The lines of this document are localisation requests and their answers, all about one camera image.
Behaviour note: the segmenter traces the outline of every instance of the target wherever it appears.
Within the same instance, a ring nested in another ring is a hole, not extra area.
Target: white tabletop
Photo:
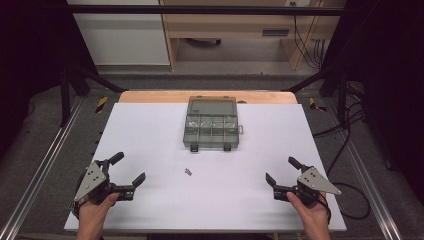
[[[117,185],[130,184],[146,172],[133,201],[118,202],[104,229],[124,232],[281,232],[302,230],[290,203],[273,199],[265,181],[296,185],[301,174],[288,163],[292,156],[324,169],[298,104],[238,104],[244,127],[238,149],[230,152],[184,148],[186,103],[115,104],[93,160],[125,157],[109,169]],[[185,173],[188,168],[192,175]],[[344,231],[335,198],[330,230]],[[65,229],[76,230],[70,214]]]

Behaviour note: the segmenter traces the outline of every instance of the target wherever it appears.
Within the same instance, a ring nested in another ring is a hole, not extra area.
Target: black cable
[[[319,56],[319,43],[321,42],[321,40],[315,40],[315,45],[314,45],[314,61],[315,63],[318,65],[318,68],[321,69],[321,60],[320,60],[320,56]]]
[[[350,137],[350,122],[349,122],[349,118],[350,118],[350,116],[349,116],[349,113],[350,113],[350,109],[351,109],[353,106],[358,105],[358,104],[361,104],[361,101],[358,101],[358,102],[355,102],[355,103],[351,104],[351,105],[350,105],[350,106],[346,109],[346,116],[345,116],[345,117],[346,117],[346,120],[347,120],[347,121],[346,121],[346,122],[347,122],[347,124],[346,124],[347,137],[346,137],[346,139],[345,139],[345,141],[344,141],[344,143],[343,143],[342,147],[340,148],[339,152],[337,153],[336,157],[334,157],[333,161],[331,162],[330,167],[327,169],[327,172],[326,172],[327,176],[328,176],[328,175],[330,175],[330,172],[331,172],[331,170],[333,169],[334,164],[336,164],[336,162],[338,161],[340,154],[342,153],[343,149],[346,147],[346,145],[347,145],[347,143],[348,143],[348,141],[349,141],[349,137]]]
[[[319,199],[317,199],[316,201],[319,203],[319,204],[321,204],[322,206],[324,206],[325,207],[325,209],[327,209],[327,221],[328,221],[328,224],[330,224],[330,221],[331,221],[331,209],[330,209],[330,207],[328,207],[328,202],[327,202],[327,199],[322,195],[322,194],[320,194],[320,196],[322,197],[322,199],[324,199],[324,202],[322,202],[321,200],[319,200]]]
[[[367,218],[367,217],[370,215],[370,213],[371,213],[371,203],[370,203],[370,201],[368,200],[368,198],[367,198],[367,196],[365,195],[365,193],[363,193],[363,192],[362,192],[361,190],[359,190],[358,188],[356,188],[356,187],[354,187],[354,186],[352,186],[352,185],[346,184],[346,183],[334,182],[334,183],[333,183],[333,185],[342,185],[342,186],[345,186],[345,187],[350,187],[350,188],[352,188],[353,190],[355,190],[355,191],[357,191],[358,193],[360,193],[360,194],[362,195],[362,197],[365,199],[365,201],[367,202],[367,211],[366,211],[366,213],[365,213],[364,215],[362,215],[362,216],[352,216],[352,215],[349,215],[349,214],[347,214],[346,212],[344,212],[344,211],[340,210],[340,213],[341,213],[343,216],[348,217],[348,218],[351,218],[351,219],[355,219],[355,220],[363,220],[363,219]]]
[[[311,64],[309,64],[309,61],[308,61],[308,59],[305,57],[305,54],[304,54],[303,50],[299,47],[299,44],[297,43],[296,35],[298,34],[298,35],[299,35],[299,38],[300,38],[300,41],[301,41],[301,42],[302,42],[302,44],[303,44],[303,48],[305,49],[306,55],[308,56],[309,60],[310,60],[311,62],[313,62],[313,61],[312,61],[311,56],[309,55],[308,49],[306,49],[306,45],[305,45],[305,43],[303,42],[302,36],[300,36],[300,33],[299,33],[299,31],[297,30],[296,15],[293,15],[293,18],[294,18],[294,43],[296,44],[297,49],[299,49],[300,53],[301,53],[301,54],[302,54],[302,56],[303,56],[303,59],[305,59],[305,62],[308,64],[308,66],[309,66],[309,67],[311,67],[311,68],[315,68],[315,69],[317,69],[316,63],[314,63],[314,64],[315,64],[315,66],[311,66]]]
[[[322,66],[322,64],[324,63],[324,49],[325,49],[325,39],[322,40],[321,43],[321,54],[320,54],[320,65]]]
[[[354,120],[350,121],[350,124],[352,125],[353,123],[355,123],[355,122],[357,122],[357,121],[359,121],[359,120],[362,120],[363,118],[364,118],[363,116],[358,117],[358,118],[356,118],[356,119],[354,119]],[[328,135],[332,135],[332,134],[335,134],[335,133],[341,132],[341,131],[343,131],[343,130],[344,130],[344,129],[343,129],[343,125],[342,125],[342,124],[339,124],[339,125],[337,125],[337,126],[335,126],[335,127],[333,127],[333,128],[330,128],[330,129],[328,129],[328,130],[326,130],[326,131],[323,131],[323,132],[317,133],[316,135],[313,135],[313,137],[314,137],[314,138],[327,137]]]
[[[361,116],[361,117],[359,117],[359,118],[351,121],[351,119],[353,119],[357,114],[359,114],[361,112],[363,112],[362,109],[359,110],[359,111],[357,111],[357,112],[355,112],[354,114],[352,114],[352,116],[350,116],[349,119],[348,119],[349,123],[350,124],[353,124],[353,123],[355,123],[355,122],[363,119],[363,116]],[[312,134],[312,136],[314,138],[324,137],[324,136],[327,136],[327,135],[330,135],[330,134],[334,134],[334,133],[338,133],[338,132],[342,131],[343,129],[340,129],[340,128],[343,128],[343,125],[342,124],[338,124],[338,125],[336,125],[336,126],[334,126],[332,128],[329,128],[327,130],[324,130],[322,132],[314,133],[314,134]]]

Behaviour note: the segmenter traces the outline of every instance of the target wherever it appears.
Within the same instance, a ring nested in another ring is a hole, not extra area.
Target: black pole
[[[356,9],[319,7],[257,6],[157,6],[157,5],[45,5],[44,10],[66,10],[92,14],[218,14],[218,15],[296,15],[354,16]]]

